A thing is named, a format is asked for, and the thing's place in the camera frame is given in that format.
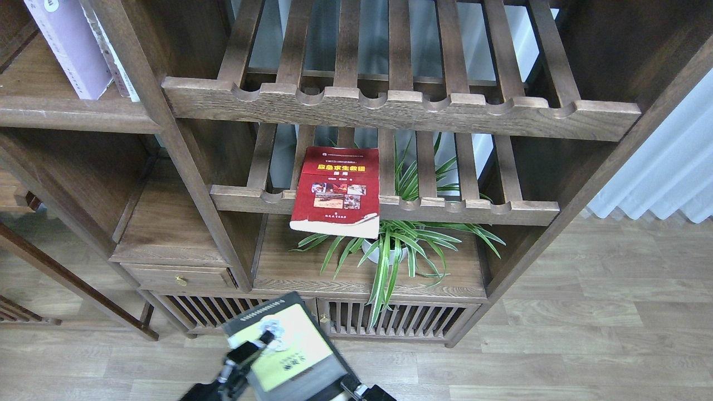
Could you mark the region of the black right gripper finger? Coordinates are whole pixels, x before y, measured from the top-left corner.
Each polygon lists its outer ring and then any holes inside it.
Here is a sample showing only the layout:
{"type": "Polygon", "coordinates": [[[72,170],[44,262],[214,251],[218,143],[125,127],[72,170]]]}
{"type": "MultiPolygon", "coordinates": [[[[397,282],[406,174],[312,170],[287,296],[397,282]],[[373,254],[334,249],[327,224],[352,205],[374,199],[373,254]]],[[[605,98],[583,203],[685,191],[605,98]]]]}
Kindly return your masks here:
{"type": "Polygon", "coordinates": [[[395,397],[387,393],[377,385],[371,387],[362,383],[354,375],[345,375],[340,381],[341,387],[349,394],[353,400],[390,400],[395,401],[395,397]]]}

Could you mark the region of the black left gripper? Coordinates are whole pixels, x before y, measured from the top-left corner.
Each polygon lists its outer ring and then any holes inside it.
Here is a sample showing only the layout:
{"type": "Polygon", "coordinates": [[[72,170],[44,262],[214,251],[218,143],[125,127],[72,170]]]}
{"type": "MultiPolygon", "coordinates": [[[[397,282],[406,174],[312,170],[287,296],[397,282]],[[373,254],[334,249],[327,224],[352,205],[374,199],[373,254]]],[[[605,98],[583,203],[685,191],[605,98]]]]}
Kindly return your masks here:
{"type": "Polygon", "coordinates": [[[274,339],[273,332],[265,331],[257,340],[245,341],[227,354],[214,381],[194,384],[180,400],[237,400],[248,386],[247,374],[252,364],[274,339]]]}

